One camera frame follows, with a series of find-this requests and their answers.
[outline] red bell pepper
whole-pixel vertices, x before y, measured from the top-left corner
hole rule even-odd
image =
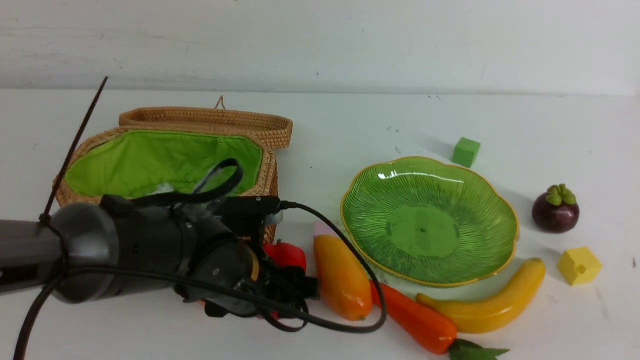
[[[307,257],[305,252],[289,243],[281,243],[278,240],[275,244],[264,244],[264,251],[281,268],[288,266],[298,267],[307,272]]]

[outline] yellow cube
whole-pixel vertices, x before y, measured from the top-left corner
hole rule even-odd
[[[573,286],[593,281],[602,269],[602,264],[585,246],[566,250],[557,267],[566,282]]]

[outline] black strap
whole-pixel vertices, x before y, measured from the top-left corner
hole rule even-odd
[[[148,208],[150,206],[165,206],[165,205],[173,205],[177,203],[204,204],[206,202],[214,201],[232,192],[242,180],[242,177],[243,177],[242,167],[240,166],[240,163],[234,158],[229,158],[221,161],[219,164],[216,165],[213,171],[215,172],[217,170],[222,170],[228,167],[235,167],[236,171],[234,171],[234,173],[220,186],[218,186],[215,189],[209,190],[207,192],[157,193],[153,195],[138,197],[136,199],[131,199],[131,202],[137,208]]]

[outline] green cube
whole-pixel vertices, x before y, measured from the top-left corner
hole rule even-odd
[[[478,151],[480,151],[479,142],[475,142],[468,138],[460,138],[460,141],[456,144],[455,150],[453,150],[451,162],[464,167],[471,167],[476,160]]]

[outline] cable connector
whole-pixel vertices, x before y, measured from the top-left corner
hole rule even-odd
[[[298,203],[297,202],[293,202],[293,201],[286,201],[286,200],[281,200],[280,201],[280,209],[281,210],[286,210],[286,209],[294,209],[298,207]]]

